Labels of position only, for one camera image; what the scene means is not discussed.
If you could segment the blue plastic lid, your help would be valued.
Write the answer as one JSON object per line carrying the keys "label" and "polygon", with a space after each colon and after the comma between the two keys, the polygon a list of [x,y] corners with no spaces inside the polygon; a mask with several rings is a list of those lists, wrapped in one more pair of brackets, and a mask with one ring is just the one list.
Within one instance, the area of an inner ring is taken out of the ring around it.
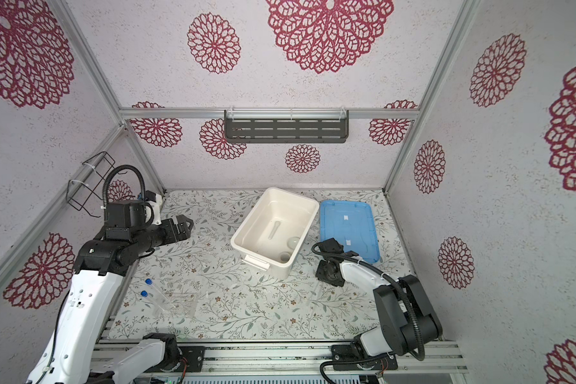
{"label": "blue plastic lid", "polygon": [[320,240],[334,238],[369,264],[381,261],[374,216],[369,204],[325,200],[320,205]]}

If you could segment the clear test tube rack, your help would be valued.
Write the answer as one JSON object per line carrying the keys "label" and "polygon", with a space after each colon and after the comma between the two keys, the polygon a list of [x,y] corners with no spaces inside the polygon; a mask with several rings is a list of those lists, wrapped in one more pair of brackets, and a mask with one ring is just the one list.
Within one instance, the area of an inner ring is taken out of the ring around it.
{"label": "clear test tube rack", "polygon": [[198,307],[195,293],[155,291],[159,315],[163,318],[194,318]]}

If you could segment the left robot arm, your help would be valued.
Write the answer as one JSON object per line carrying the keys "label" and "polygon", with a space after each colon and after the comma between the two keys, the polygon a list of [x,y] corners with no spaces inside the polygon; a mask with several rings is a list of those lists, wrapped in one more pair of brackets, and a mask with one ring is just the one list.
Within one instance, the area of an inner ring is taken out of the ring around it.
{"label": "left robot arm", "polygon": [[176,337],[150,334],[108,363],[91,362],[96,341],[129,268],[152,251],[187,240],[194,228],[185,215],[141,223],[107,223],[75,259],[70,291],[60,307],[43,356],[29,383],[130,383],[150,368],[171,369],[179,361]]}

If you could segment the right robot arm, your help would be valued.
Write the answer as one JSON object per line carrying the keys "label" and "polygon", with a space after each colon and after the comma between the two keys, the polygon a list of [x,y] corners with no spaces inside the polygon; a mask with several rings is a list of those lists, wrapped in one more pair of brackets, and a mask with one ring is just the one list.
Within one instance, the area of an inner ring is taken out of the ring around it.
{"label": "right robot arm", "polygon": [[311,251],[322,258],[315,274],[318,281],[335,287],[350,283],[373,294],[379,319],[375,328],[356,335],[350,345],[331,348],[331,361],[320,365],[326,381],[330,379],[328,367],[341,371],[376,367],[389,370],[397,368],[398,356],[425,360],[426,344],[443,335],[443,326],[416,276],[395,278],[359,254],[345,251],[333,238],[315,243]]}

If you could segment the white plastic bin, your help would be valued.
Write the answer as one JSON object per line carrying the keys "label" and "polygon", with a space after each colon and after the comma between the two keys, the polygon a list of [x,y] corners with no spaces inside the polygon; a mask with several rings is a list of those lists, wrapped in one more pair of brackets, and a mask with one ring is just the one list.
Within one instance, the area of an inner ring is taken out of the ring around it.
{"label": "white plastic bin", "polygon": [[293,192],[270,187],[230,240],[242,262],[274,278],[291,273],[320,204]]}

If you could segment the blue-capped test tube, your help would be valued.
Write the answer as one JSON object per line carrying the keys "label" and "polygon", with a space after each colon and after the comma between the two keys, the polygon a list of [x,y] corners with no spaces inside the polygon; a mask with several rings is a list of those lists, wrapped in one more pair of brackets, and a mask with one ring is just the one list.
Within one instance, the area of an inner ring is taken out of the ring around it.
{"label": "blue-capped test tube", "polygon": [[150,293],[150,291],[141,291],[140,296],[145,304],[148,304],[152,315],[155,318],[163,317],[166,314],[166,302],[157,294]]}
{"label": "blue-capped test tube", "polygon": [[146,292],[149,298],[153,298],[155,302],[157,302],[157,304],[165,310],[169,310],[173,307],[171,300],[164,294],[161,287],[154,283],[151,278],[146,278],[145,284]]}

